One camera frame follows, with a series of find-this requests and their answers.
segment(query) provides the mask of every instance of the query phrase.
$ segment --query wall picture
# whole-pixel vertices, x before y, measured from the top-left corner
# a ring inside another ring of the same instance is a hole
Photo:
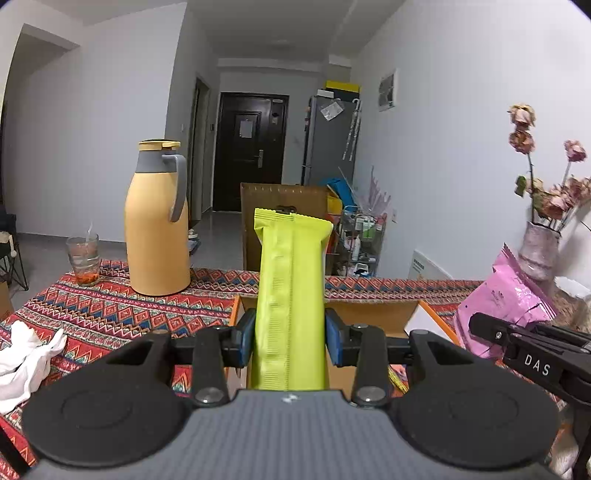
[[[398,94],[398,69],[382,78],[379,83],[379,110],[388,110],[396,106]]]

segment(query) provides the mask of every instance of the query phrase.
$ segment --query red tablecloth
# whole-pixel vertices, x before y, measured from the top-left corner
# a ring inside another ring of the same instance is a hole
[[[50,339],[57,329],[63,328],[68,336],[66,347],[52,360],[45,380],[53,382],[151,330],[165,329],[174,336],[185,336],[204,326],[227,323],[235,295],[256,296],[258,291],[258,273],[247,271],[196,269],[189,288],[159,298],[144,297],[130,288],[124,262],[103,260],[100,274],[100,282],[93,287],[80,288],[68,273],[40,292],[0,322],[0,348],[9,343],[10,324],[15,320],[32,326],[42,340]],[[450,316],[457,305],[479,284],[326,277],[325,295],[327,299],[347,301],[422,299],[451,324]],[[189,368],[177,367],[173,389],[188,392],[189,382]],[[19,406],[0,417],[0,426],[32,464],[35,459],[21,433],[21,413]],[[0,477],[18,477],[2,459]]]

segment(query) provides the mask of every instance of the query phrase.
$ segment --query refrigerator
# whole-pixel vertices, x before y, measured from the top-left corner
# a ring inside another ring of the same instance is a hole
[[[302,185],[320,185],[323,180],[334,177],[342,178],[343,175],[349,183],[353,181],[355,155],[353,155],[353,160],[349,161],[353,134],[344,161],[343,152],[347,144],[356,104],[339,101],[343,111],[332,120],[327,120],[321,110],[334,101],[332,98],[317,95],[310,98],[310,109],[306,118]]]

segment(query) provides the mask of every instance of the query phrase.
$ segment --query pink package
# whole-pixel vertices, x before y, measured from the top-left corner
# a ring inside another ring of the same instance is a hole
[[[482,358],[499,358],[502,348],[470,335],[468,322],[477,312],[525,327],[529,322],[547,322],[556,317],[550,299],[519,267],[504,246],[492,266],[493,274],[460,303],[454,322],[464,348]]]

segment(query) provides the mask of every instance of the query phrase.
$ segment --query thermos handle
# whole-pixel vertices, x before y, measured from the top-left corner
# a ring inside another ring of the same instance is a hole
[[[182,155],[162,155],[164,160],[175,160],[177,163],[177,196],[170,210],[170,221],[178,222],[183,213],[184,202],[187,199],[187,159]]]

